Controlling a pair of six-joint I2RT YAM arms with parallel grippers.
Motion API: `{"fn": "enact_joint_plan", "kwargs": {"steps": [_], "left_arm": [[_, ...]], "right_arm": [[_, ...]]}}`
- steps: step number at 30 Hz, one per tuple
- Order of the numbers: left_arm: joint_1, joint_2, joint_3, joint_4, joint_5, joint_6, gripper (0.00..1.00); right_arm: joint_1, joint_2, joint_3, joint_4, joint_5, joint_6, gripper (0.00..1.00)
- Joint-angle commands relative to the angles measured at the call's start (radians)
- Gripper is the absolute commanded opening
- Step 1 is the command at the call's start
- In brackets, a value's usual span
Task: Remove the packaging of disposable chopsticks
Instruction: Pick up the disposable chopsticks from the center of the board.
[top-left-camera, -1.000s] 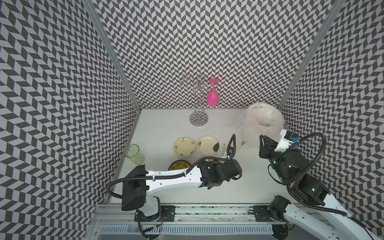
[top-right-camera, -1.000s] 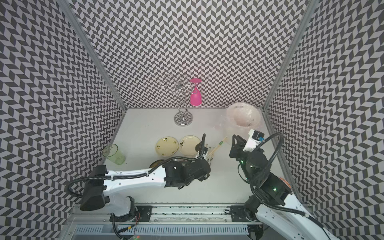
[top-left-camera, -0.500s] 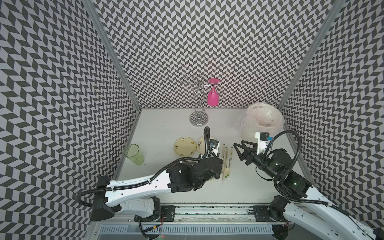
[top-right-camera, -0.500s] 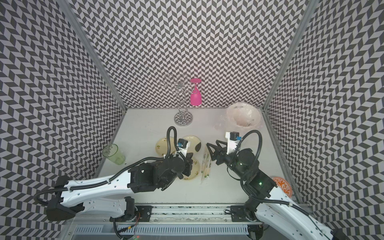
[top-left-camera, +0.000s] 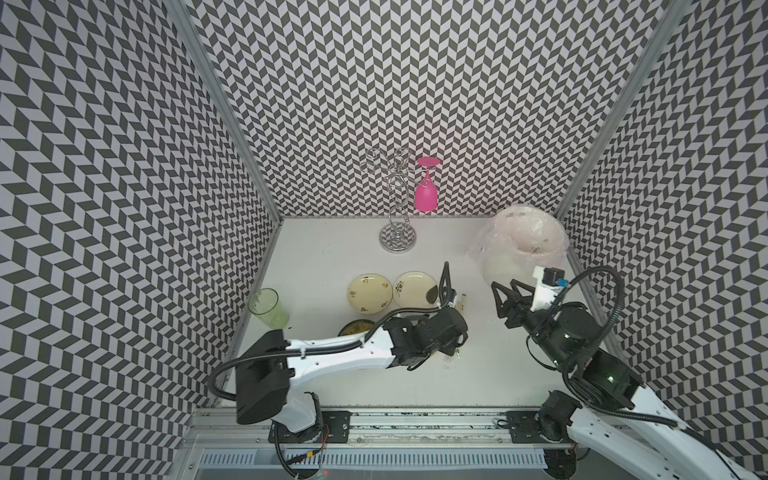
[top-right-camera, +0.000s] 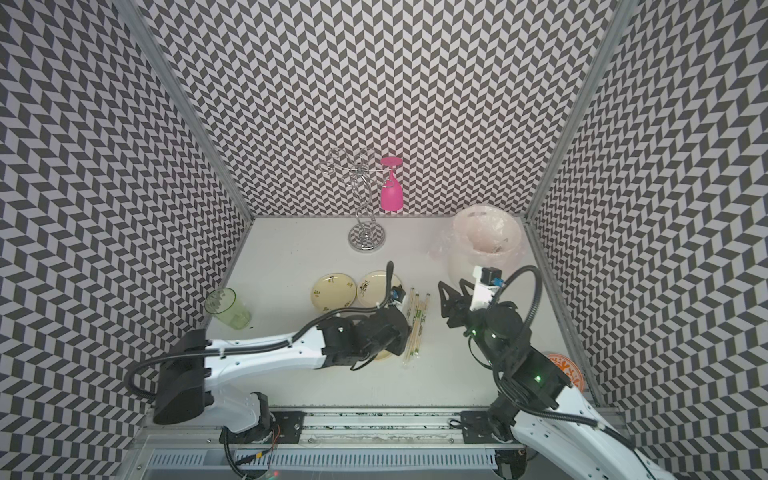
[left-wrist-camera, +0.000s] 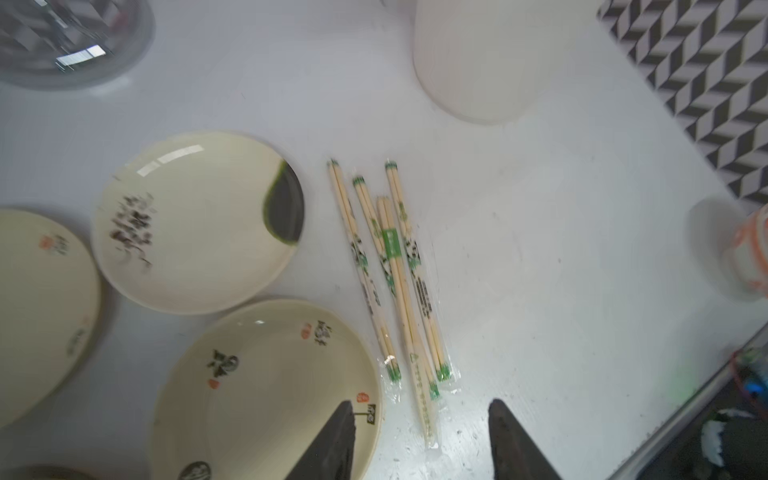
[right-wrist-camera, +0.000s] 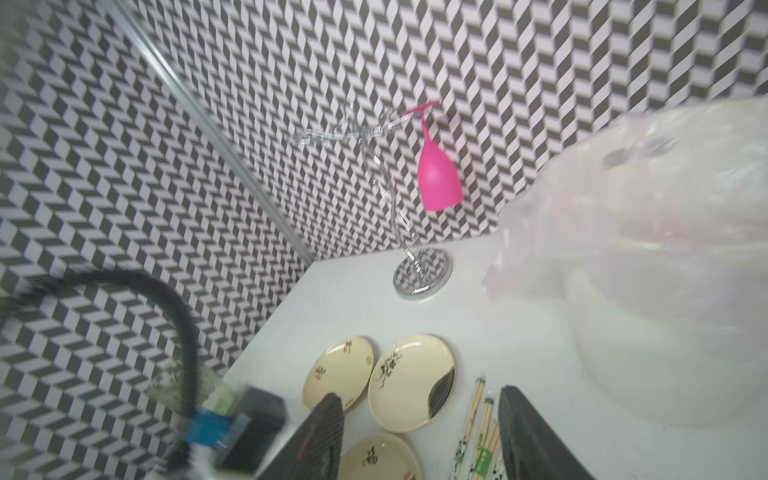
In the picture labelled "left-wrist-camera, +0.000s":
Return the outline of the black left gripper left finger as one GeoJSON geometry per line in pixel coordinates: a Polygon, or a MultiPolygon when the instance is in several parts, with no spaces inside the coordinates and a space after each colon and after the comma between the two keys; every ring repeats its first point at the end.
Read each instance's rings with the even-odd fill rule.
{"type": "Polygon", "coordinates": [[[349,480],[356,439],[350,401],[342,401],[307,447],[286,480],[349,480]]]}

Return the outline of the chopsticks green band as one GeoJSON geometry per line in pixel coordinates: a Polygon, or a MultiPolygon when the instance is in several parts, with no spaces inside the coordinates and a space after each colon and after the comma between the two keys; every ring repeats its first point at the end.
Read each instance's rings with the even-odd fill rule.
{"type": "Polygon", "coordinates": [[[411,305],[411,294],[404,272],[404,255],[399,242],[391,199],[387,196],[379,196],[376,199],[376,210],[382,227],[385,255],[393,278],[397,310],[402,324],[402,335],[425,446],[428,450],[438,450],[440,446],[437,417],[432,399],[433,382],[411,305]]]}

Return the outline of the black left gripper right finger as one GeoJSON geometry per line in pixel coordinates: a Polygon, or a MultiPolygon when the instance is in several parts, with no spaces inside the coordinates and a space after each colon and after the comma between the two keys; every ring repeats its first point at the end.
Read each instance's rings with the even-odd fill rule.
{"type": "Polygon", "coordinates": [[[488,409],[495,480],[560,480],[561,477],[501,400],[488,409]]]}

